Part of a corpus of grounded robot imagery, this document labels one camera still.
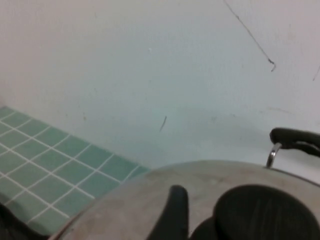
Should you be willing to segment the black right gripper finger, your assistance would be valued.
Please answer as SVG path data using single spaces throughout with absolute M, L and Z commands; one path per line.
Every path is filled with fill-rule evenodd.
M 173 185 L 150 240 L 186 240 L 189 235 L 189 198 L 181 185 Z

